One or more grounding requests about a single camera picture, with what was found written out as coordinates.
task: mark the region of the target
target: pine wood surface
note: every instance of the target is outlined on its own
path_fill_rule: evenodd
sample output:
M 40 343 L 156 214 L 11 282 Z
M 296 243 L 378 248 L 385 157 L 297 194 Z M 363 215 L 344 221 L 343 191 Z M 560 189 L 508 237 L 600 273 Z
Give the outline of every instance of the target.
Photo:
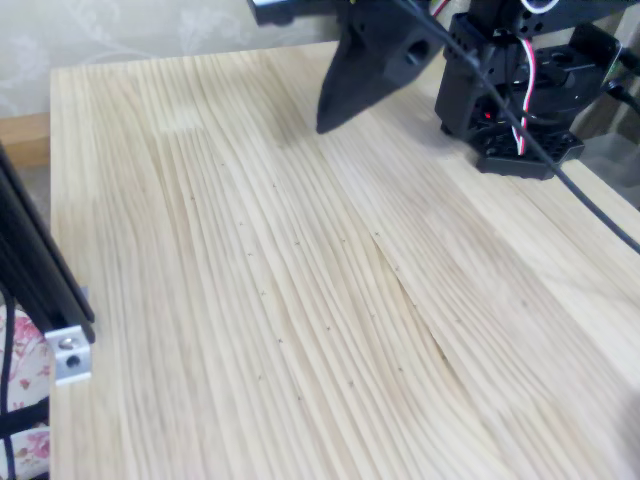
M 52 74 L 52 228 L 98 338 L 52 392 L 53 478 L 640 474 L 640 260 L 557 180 L 473 168 L 441 60 L 316 135 L 334 48 Z

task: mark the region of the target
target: floral wallpaper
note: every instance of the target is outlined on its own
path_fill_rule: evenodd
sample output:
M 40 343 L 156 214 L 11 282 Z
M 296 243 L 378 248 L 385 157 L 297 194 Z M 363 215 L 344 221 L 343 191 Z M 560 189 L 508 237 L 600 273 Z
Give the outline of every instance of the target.
M 0 118 L 48 111 L 55 67 L 332 38 L 332 18 L 258 28 L 246 0 L 0 0 Z

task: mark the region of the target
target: black bracket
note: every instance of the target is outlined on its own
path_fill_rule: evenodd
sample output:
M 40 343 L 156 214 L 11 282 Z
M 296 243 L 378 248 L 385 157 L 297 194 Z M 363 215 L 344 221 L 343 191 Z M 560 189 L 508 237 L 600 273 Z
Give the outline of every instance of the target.
M 93 311 L 2 145 L 0 206 L 0 283 L 43 334 L 78 325 L 93 343 Z

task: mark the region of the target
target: white wire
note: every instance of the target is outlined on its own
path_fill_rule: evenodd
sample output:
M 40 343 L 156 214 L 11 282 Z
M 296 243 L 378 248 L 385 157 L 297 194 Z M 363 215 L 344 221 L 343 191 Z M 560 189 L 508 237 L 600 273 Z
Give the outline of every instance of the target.
M 529 111 L 528 104 L 531 99 L 533 84 L 535 82 L 536 66 L 533 63 L 534 59 L 531 51 L 533 47 L 531 46 L 531 43 L 525 38 L 518 38 L 518 40 L 520 40 L 520 43 L 522 43 L 522 47 L 524 48 L 524 51 L 527 54 L 527 61 L 529 62 L 529 85 L 527 87 L 527 93 L 525 94 L 524 100 L 522 102 L 522 110 L 524 110 L 525 112 L 528 112 Z M 521 123 L 522 123 L 522 126 L 524 127 L 526 124 L 524 117 L 522 118 Z M 518 155 L 524 155 L 524 138 L 518 135 L 518 132 L 516 131 L 515 128 L 511 127 L 511 131 L 513 132 L 513 138 L 515 138 L 516 140 L 516 145 L 518 147 Z
M 433 16 L 439 13 L 439 11 L 444 7 L 445 3 L 449 0 L 438 0 L 436 2 L 431 2 L 431 6 L 429 7 L 429 13 Z
M 541 13 L 547 13 L 549 10 L 555 7 L 560 0 L 551 0 L 549 3 L 547 3 L 543 7 L 534 7 L 529 3 L 529 0 L 520 0 L 520 1 L 522 2 L 522 5 L 524 5 L 524 8 L 529 10 L 531 13 L 541 14 Z

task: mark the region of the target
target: floral fabric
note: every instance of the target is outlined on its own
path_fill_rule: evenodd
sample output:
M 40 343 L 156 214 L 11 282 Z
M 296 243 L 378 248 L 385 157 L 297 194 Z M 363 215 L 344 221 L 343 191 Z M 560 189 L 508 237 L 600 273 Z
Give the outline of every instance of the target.
M 4 356 L 6 309 L 0 307 L 0 368 Z M 49 395 L 50 356 L 47 343 L 22 311 L 16 310 L 11 372 L 9 375 L 9 411 L 38 403 Z M 49 427 L 34 426 L 11 437 L 19 479 L 28 479 L 49 470 Z M 7 478 L 7 459 L 0 446 L 0 480 Z

